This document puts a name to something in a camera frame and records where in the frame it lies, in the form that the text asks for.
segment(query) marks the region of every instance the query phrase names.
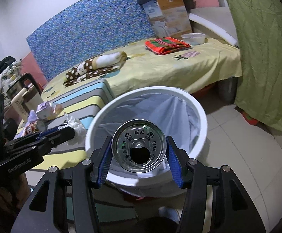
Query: person's foot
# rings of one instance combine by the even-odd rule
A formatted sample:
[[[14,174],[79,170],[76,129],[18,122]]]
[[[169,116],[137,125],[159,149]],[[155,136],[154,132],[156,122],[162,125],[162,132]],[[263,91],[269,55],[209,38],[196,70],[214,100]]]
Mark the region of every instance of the person's foot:
[[[160,207],[158,209],[158,216],[166,217],[179,224],[180,215],[176,209],[168,207]]]

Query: trash can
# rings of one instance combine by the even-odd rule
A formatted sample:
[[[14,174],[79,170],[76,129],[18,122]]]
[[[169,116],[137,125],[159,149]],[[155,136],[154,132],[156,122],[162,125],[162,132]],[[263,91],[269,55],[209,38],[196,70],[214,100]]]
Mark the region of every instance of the trash can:
[[[146,87],[115,98],[95,116],[86,134],[88,157],[102,147],[108,135],[113,136],[123,123],[133,119],[154,123],[190,158],[198,157],[206,140],[206,114],[194,97],[178,88]],[[183,192],[173,181],[166,158],[146,173],[129,172],[113,158],[106,180],[134,196],[171,197]]]

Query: yellow bed sheet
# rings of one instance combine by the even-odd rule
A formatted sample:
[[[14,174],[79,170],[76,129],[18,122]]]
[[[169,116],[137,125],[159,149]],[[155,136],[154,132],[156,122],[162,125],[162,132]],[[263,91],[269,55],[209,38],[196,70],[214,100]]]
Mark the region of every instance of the yellow bed sheet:
[[[124,51],[128,56],[128,60],[120,71],[102,76],[108,81],[116,97],[131,90],[149,86],[177,87],[194,93],[216,81],[231,76],[242,76],[239,49],[223,40],[209,38],[206,39],[205,44],[194,46],[193,49],[166,55],[156,55],[147,50],[145,48],[147,40],[104,53]],[[192,51],[200,54],[192,57],[192,53],[189,53]],[[52,88],[46,97],[47,100],[97,79],[92,78],[65,88],[63,83],[66,72],[57,75],[47,85],[44,92]]]

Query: white tissue paper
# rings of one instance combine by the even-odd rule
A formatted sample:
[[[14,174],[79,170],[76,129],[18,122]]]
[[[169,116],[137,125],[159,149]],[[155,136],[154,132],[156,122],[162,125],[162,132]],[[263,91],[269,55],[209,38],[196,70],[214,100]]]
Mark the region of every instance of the white tissue paper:
[[[86,128],[81,123],[81,121],[73,116],[70,116],[66,113],[64,113],[64,116],[66,117],[67,125],[59,126],[58,129],[63,129],[65,127],[71,127],[75,131],[75,136],[73,139],[69,140],[67,143],[68,145],[75,145],[76,143],[80,144],[85,140],[86,137]]]

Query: yellow stripe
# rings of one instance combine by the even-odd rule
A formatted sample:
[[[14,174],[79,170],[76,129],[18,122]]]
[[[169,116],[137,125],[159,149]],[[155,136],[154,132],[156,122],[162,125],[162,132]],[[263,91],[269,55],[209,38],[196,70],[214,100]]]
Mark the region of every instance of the yellow stripe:
[[[77,150],[74,152],[45,155],[43,158],[44,161],[33,169],[47,170],[51,166],[58,166],[60,169],[69,168],[77,165],[79,162],[88,157],[85,151]]]
[[[98,105],[100,109],[102,109],[104,107],[104,101],[102,100],[102,98],[100,96],[92,96],[84,101],[81,101],[79,103],[75,103],[71,106],[68,106],[66,108],[64,108],[60,113],[59,115],[56,116],[56,118],[58,117],[61,117],[64,115],[64,113],[71,113],[71,112],[74,112],[74,111],[77,111],[79,109],[83,109],[85,107],[88,107],[90,105]],[[19,134],[21,131],[23,130],[23,127],[22,128],[19,128],[17,130],[17,134]]]

